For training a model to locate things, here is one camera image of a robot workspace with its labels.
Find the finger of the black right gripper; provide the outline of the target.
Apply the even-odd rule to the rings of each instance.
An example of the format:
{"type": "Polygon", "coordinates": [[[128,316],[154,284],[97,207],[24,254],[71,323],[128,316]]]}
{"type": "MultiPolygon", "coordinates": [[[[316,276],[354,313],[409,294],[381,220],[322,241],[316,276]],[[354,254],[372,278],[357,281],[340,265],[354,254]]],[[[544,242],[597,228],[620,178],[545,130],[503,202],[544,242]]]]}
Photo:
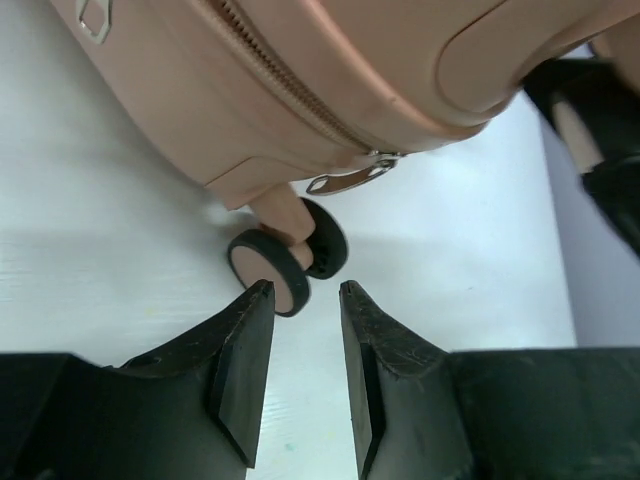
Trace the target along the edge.
{"type": "Polygon", "coordinates": [[[567,146],[584,191],[639,252],[639,95],[596,59],[548,60],[522,86],[567,146]]]}

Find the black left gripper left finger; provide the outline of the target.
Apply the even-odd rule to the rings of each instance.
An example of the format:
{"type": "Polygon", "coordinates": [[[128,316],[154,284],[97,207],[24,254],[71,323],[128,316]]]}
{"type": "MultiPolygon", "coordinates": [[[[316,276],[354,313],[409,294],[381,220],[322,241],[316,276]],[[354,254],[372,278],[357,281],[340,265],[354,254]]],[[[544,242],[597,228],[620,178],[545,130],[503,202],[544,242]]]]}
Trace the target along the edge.
{"type": "Polygon", "coordinates": [[[275,319],[261,280],[120,367],[1,357],[5,479],[242,479],[255,466],[275,319]]]}

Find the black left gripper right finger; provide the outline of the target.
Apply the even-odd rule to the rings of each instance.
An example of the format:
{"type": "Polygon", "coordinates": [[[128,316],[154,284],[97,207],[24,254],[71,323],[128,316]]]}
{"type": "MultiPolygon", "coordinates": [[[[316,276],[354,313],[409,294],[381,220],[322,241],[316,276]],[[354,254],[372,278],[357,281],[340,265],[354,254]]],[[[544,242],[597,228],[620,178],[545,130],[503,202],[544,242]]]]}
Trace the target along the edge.
{"type": "Polygon", "coordinates": [[[639,351],[447,352],[340,287],[362,479],[635,479],[639,351]]]}

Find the pink hard-shell suitcase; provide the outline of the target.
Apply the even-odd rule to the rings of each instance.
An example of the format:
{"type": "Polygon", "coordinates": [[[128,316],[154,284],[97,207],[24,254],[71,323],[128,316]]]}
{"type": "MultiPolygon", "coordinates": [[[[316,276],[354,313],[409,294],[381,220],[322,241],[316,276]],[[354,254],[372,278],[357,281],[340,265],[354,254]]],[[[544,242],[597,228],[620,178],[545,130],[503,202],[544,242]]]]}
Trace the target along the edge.
{"type": "Polygon", "coordinates": [[[318,203],[481,132],[537,66],[610,63],[639,95],[635,1],[58,1],[145,137],[258,226],[228,247],[296,315],[345,236],[318,203]]]}

